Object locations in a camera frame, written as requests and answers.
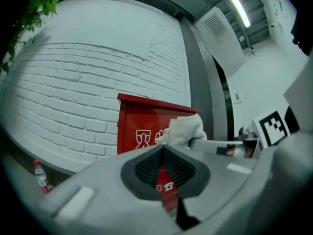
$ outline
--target green plant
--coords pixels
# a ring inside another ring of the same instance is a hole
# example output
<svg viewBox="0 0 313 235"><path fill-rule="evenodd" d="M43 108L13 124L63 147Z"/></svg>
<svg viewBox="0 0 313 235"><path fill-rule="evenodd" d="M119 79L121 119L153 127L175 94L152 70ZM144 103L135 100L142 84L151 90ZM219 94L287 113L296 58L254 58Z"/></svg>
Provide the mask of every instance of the green plant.
<svg viewBox="0 0 313 235"><path fill-rule="evenodd" d="M22 47L26 45L26 41L20 41L21 36L25 31L35 31L36 27L41 27L43 16L49 16L50 14L56 14L56 5L59 0L31 0L24 9L22 16L12 25L13 31L15 32L13 38L9 42L6 52L9 53L9 61L4 62L0 65L0 71L4 70L9 72L10 64L13 62L15 57L15 47L20 44Z"/></svg>

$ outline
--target white brick wall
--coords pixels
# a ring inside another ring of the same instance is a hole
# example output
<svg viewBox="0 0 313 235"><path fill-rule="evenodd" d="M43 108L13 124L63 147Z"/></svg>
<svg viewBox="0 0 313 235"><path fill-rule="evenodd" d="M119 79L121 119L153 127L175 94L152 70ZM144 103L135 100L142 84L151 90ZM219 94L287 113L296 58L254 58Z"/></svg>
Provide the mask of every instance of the white brick wall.
<svg viewBox="0 0 313 235"><path fill-rule="evenodd" d="M147 59L37 41L0 75L0 122L34 155L67 170L114 156L119 92L186 105L181 40L178 21L163 14Z"/></svg>

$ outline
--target white wall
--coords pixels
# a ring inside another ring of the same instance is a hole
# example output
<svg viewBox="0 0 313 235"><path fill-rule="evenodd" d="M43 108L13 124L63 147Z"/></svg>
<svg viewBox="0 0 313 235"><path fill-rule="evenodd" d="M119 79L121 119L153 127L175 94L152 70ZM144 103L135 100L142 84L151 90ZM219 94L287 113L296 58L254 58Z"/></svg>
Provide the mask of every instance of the white wall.
<svg viewBox="0 0 313 235"><path fill-rule="evenodd" d="M296 9L289 0L262 0L269 24L271 39L276 43L288 59L295 76L304 68L309 60L298 46L292 43L291 29L296 18Z"/></svg>
<svg viewBox="0 0 313 235"><path fill-rule="evenodd" d="M0 76L1 124L34 156L79 171L116 155L119 92L190 106L176 19L131 0L66 0L57 13Z"/></svg>
<svg viewBox="0 0 313 235"><path fill-rule="evenodd" d="M254 53L245 49L246 62L227 79L232 101L235 93L242 98L241 103L233 104L235 136L272 108L284 117L288 103L283 94L296 78L293 66L272 40L255 45Z"/></svg>

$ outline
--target ceiling light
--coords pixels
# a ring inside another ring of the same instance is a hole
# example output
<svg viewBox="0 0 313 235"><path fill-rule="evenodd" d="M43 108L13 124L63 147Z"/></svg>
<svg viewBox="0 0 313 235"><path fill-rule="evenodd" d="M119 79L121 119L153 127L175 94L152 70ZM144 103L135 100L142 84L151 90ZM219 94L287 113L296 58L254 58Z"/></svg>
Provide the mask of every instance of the ceiling light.
<svg viewBox="0 0 313 235"><path fill-rule="evenodd" d="M239 2L239 0L231 0L233 2L233 4L235 5L236 9L238 10L241 18L244 21L245 27L248 28L251 26L248 16L245 13L245 10L243 8L243 6L241 5L241 3Z"/></svg>

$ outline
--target plastic water bottle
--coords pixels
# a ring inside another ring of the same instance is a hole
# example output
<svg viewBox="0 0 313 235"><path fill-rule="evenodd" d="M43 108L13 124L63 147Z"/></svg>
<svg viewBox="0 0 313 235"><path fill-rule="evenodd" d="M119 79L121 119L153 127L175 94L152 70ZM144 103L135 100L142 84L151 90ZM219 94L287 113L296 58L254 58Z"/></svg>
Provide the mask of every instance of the plastic water bottle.
<svg viewBox="0 0 313 235"><path fill-rule="evenodd" d="M40 165L39 160L34 160L35 165L35 176L37 178L38 184L45 194L49 193L51 190L48 187L47 175L45 174L44 169Z"/></svg>

